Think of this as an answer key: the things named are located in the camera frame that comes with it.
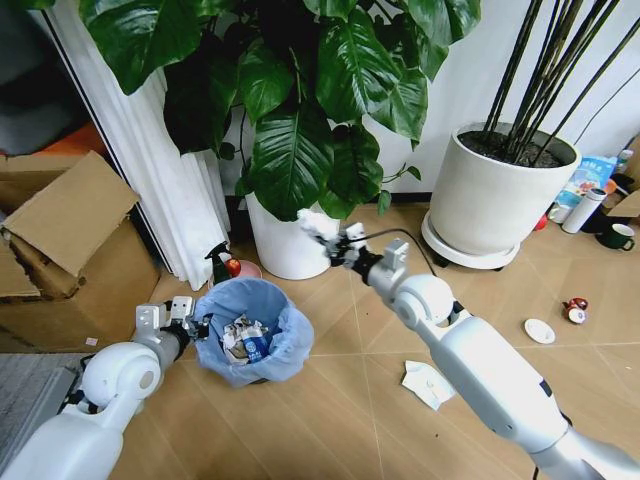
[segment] thermos bottle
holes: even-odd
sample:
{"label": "thermos bottle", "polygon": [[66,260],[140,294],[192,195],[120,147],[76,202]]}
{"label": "thermos bottle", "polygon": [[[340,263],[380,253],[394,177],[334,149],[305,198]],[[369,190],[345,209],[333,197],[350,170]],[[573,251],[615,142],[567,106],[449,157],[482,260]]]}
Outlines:
{"label": "thermos bottle", "polygon": [[562,229],[567,233],[576,233],[605,198],[607,193],[604,190],[599,188],[589,190],[564,221]]}

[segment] white mug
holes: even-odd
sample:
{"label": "white mug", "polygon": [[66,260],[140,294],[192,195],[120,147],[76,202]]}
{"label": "white mug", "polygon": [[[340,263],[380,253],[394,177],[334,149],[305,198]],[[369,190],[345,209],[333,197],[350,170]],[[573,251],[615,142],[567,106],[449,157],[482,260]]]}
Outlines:
{"label": "white mug", "polygon": [[551,207],[551,210],[549,210],[549,215],[547,215],[547,217],[552,222],[562,223],[567,219],[571,210],[573,209],[569,205],[560,205],[556,203]]}

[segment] spray bottle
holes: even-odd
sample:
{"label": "spray bottle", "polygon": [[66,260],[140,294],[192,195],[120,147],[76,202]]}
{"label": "spray bottle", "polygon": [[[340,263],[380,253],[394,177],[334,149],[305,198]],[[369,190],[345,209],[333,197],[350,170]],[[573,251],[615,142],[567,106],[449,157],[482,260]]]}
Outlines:
{"label": "spray bottle", "polygon": [[225,266],[224,262],[222,261],[222,259],[220,258],[220,254],[222,253],[228,253],[229,255],[231,255],[231,252],[227,249],[227,245],[229,243],[224,241],[218,245],[216,245],[214,247],[213,250],[211,250],[205,258],[211,259],[211,263],[213,264],[213,283],[214,285],[217,285],[220,282],[224,282],[225,280],[229,280],[231,278],[231,274],[229,273],[229,271],[227,270],[227,267]]}

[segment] green mug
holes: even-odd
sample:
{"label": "green mug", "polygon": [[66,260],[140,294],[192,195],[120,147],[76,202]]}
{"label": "green mug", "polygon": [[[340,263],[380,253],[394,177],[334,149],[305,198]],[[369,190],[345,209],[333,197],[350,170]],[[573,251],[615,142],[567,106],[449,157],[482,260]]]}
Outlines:
{"label": "green mug", "polygon": [[623,225],[622,223],[614,223],[602,233],[602,235],[598,235],[596,238],[607,248],[613,248],[615,250],[621,249],[628,252],[636,244],[633,239],[634,234],[635,232],[631,227]]}

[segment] crumpled paper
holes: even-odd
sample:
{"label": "crumpled paper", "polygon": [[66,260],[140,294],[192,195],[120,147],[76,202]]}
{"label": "crumpled paper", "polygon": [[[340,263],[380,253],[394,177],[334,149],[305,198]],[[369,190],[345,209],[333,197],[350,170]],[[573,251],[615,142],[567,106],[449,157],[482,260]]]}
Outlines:
{"label": "crumpled paper", "polygon": [[431,365],[406,360],[404,368],[406,373],[402,386],[415,393],[432,409],[437,411],[440,405],[456,394],[447,379]]}

